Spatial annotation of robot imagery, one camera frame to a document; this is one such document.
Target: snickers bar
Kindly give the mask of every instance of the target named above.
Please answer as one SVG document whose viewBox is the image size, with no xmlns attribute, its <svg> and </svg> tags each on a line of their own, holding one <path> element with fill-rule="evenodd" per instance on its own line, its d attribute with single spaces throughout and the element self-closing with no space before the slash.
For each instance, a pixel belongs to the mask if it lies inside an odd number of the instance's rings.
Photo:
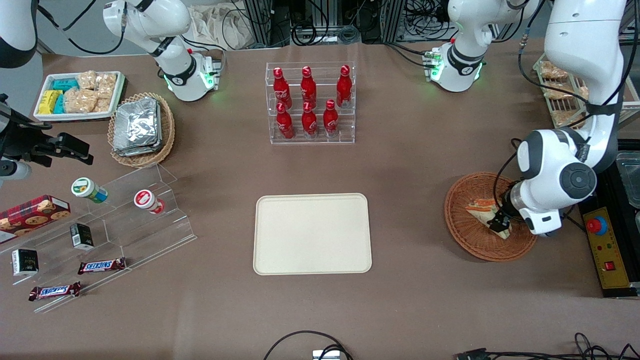
<svg viewBox="0 0 640 360">
<path fill-rule="evenodd" d="M 80 286 L 79 281 L 71 285 L 53 286 L 51 288 L 40 288 L 36 286 L 35 288 L 33 288 L 33 290 L 31 290 L 31 293 L 29 294 L 29 301 L 42 300 L 49 297 L 59 297 L 65 295 L 73 295 L 76 297 L 80 295 L 81 287 L 82 286 Z"/>
<path fill-rule="evenodd" d="M 106 261 L 96 261 L 93 263 L 80 263 L 80 270 L 78 270 L 78 275 L 82 275 L 85 272 L 122 270 L 126 266 L 127 264 L 125 263 L 124 258 L 106 260 Z"/>
</svg>

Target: aluminum foil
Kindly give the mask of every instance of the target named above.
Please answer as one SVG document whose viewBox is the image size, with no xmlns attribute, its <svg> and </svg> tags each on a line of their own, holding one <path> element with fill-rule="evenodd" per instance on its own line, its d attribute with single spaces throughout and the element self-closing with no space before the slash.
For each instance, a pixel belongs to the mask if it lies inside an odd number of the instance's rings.
<svg viewBox="0 0 640 360">
<path fill-rule="evenodd" d="M 113 151 L 121 156 L 156 152 L 162 148 L 160 104 L 151 97 L 126 102 L 116 110 Z"/>
</svg>

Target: yellow control panel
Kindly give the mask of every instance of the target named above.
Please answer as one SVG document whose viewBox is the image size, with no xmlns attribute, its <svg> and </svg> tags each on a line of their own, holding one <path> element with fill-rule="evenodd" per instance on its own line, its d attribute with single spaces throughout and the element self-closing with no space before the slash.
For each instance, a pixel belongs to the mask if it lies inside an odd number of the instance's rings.
<svg viewBox="0 0 640 360">
<path fill-rule="evenodd" d="M 582 216 L 603 289 L 628 288 L 629 278 L 620 257 L 618 242 L 611 229 L 607 208 Z"/>
</svg>

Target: red emergency stop button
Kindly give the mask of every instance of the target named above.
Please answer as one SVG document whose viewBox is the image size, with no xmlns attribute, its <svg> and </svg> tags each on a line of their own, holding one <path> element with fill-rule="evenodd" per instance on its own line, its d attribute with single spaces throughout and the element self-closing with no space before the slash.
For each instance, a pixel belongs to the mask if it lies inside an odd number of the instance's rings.
<svg viewBox="0 0 640 360">
<path fill-rule="evenodd" d="M 587 220 L 587 230 L 596 235 L 604 235 L 607 233 L 607 221 L 603 217 L 595 217 Z"/>
</svg>

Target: teal snack package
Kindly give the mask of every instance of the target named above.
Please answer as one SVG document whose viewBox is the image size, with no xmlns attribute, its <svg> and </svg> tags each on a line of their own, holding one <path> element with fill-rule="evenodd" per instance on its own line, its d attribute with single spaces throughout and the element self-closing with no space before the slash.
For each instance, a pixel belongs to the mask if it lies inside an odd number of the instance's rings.
<svg viewBox="0 0 640 360">
<path fill-rule="evenodd" d="M 56 106 L 53 108 L 54 114 L 64 114 L 65 113 L 65 97 L 63 95 L 58 96 L 56 100 Z"/>
<path fill-rule="evenodd" d="M 76 79 L 58 79 L 58 80 L 54 80 L 53 84 L 51 85 L 52 90 L 62 90 L 62 91 L 67 91 L 74 87 L 75 88 L 78 87 L 78 82 Z"/>
</svg>

